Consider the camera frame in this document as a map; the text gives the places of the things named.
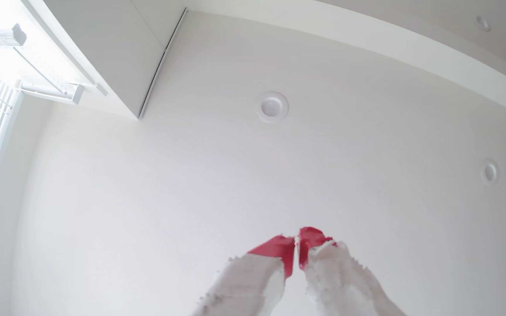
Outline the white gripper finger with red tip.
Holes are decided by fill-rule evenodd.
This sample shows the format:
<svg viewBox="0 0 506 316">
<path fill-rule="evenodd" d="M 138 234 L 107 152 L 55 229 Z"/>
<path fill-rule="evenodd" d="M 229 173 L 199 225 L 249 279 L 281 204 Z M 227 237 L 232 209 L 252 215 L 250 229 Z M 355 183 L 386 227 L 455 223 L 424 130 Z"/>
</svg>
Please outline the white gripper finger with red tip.
<svg viewBox="0 0 506 316">
<path fill-rule="evenodd" d="M 270 315 L 292 275 L 295 244 L 278 235 L 230 258 L 192 315 Z"/>
<path fill-rule="evenodd" d="M 345 243 L 309 226 L 298 236 L 299 267 L 317 315 L 405 315 Z"/>
</svg>

